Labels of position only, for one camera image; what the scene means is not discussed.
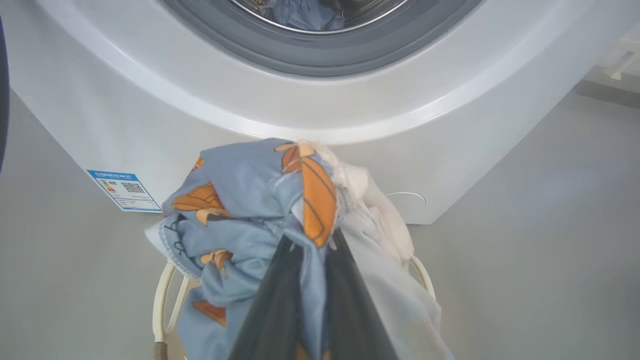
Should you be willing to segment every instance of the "washing machine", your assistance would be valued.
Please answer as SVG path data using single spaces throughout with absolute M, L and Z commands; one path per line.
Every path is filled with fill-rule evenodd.
M 328 144 L 430 224 L 640 2 L 4 0 L 0 15 L 13 90 L 123 210 L 158 212 L 203 149 L 279 137 Z

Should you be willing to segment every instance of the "qr code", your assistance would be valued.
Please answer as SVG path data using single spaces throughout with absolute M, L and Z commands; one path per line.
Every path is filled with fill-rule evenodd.
M 122 183 L 122 186 L 124 186 L 124 188 L 130 193 L 145 193 L 145 190 L 140 186 L 140 184 Z

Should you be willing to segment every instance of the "blue label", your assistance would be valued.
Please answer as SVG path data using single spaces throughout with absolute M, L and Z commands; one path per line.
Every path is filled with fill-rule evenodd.
M 87 170 L 95 182 L 125 211 L 160 213 L 162 209 L 134 174 Z

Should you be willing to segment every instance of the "blue cloth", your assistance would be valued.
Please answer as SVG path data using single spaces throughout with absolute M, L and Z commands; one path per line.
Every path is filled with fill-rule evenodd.
M 190 291 L 178 326 L 190 360 L 228 357 L 283 234 L 304 250 L 302 339 L 313 360 L 321 357 L 326 245 L 317 246 L 305 234 L 304 166 L 287 171 L 288 159 L 300 163 L 303 151 L 278 149 L 292 146 L 288 143 L 267 139 L 202 151 L 184 184 L 164 202 L 166 218 L 156 234 L 148 234 L 180 271 L 201 280 L 201 287 Z M 330 176 L 331 167 L 319 155 L 306 156 L 319 166 L 314 171 Z M 330 230 L 335 222 L 332 218 Z M 203 302 L 225 308 L 226 324 L 197 308 Z
M 323 7 L 319 0 L 269 0 L 273 20 L 292 28 L 329 31 L 344 27 L 344 16 L 334 9 Z

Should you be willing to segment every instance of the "grey floor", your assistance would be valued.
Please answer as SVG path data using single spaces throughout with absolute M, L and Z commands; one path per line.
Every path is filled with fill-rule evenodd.
M 15 96 L 0 204 L 0 359 L 151 359 L 159 215 L 117 209 Z
M 640 359 L 640 110 L 568 95 L 411 232 L 458 360 Z
M 15 97 L 0 175 L 0 358 L 150 359 L 164 261 Z M 637 359 L 640 111 L 569 95 L 411 228 L 458 360 Z

